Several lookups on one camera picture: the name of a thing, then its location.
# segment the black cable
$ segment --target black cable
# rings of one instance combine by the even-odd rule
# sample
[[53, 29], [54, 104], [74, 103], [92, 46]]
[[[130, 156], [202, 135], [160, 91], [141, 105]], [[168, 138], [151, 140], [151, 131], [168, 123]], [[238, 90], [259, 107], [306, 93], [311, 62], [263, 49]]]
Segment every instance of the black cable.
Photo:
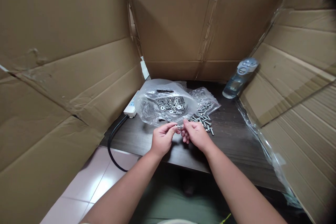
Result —
[[112, 153], [111, 153], [111, 142], [112, 142], [112, 139], [114, 137], [114, 133], [116, 133], [119, 129], [119, 127], [126, 121], [126, 119], [128, 118], [128, 115], [125, 115], [125, 117], [117, 124], [117, 126], [114, 128], [114, 130], [112, 130], [109, 138], [108, 138], [108, 141], [107, 141], [107, 150], [108, 150], [108, 154], [110, 155], [110, 158], [112, 160], [112, 162], [120, 169], [122, 170], [123, 172], [128, 172], [127, 170], [123, 169], [120, 165], [117, 164], [117, 162], [114, 160], [113, 156], [112, 156]]

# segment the white power strip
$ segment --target white power strip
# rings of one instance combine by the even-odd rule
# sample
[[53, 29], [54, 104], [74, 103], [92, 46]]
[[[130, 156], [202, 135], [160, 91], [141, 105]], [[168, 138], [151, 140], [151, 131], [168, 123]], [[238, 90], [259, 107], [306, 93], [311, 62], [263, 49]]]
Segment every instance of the white power strip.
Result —
[[137, 95], [139, 91], [137, 91], [135, 93], [135, 95], [133, 96], [132, 100], [129, 102], [129, 104], [127, 105], [127, 107], [124, 109], [124, 114], [125, 115], [128, 115], [130, 118], [133, 118], [137, 112], [135, 111], [135, 107], [134, 107], [134, 100], [135, 100], [135, 97]]

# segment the water bottle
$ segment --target water bottle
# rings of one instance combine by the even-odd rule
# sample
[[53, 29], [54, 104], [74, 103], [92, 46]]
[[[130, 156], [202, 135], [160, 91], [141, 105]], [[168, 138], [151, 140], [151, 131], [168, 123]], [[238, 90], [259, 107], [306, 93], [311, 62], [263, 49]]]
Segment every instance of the water bottle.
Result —
[[242, 60], [237, 66], [237, 72], [231, 76], [229, 82], [226, 84], [223, 96], [228, 99], [235, 98], [258, 65], [259, 62], [255, 58]]

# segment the hand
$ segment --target hand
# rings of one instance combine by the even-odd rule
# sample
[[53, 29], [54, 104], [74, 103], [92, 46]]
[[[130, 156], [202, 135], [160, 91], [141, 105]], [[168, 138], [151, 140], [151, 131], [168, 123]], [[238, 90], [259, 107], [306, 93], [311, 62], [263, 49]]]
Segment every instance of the hand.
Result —
[[181, 131], [175, 127], [176, 122], [164, 124], [153, 131], [151, 152], [162, 158], [172, 145], [173, 135], [180, 134]]
[[183, 124], [184, 128], [181, 131], [183, 142], [188, 144], [191, 140], [202, 152], [205, 152], [207, 149], [214, 146], [213, 141], [205, 131], [202, 123], [189, 122], [187, 119], [184, 119]]

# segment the forearm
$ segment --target forearm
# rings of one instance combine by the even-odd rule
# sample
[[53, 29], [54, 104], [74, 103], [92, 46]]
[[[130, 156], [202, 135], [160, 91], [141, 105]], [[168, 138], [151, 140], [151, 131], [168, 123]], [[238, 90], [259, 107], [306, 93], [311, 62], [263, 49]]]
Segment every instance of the forearm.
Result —
[[81, 223], [128, 223], [161, 157], [146, 153], [91, 208]]
[[286, 223], [220, 149], [213, 144], [205, 155], [237, 223]]

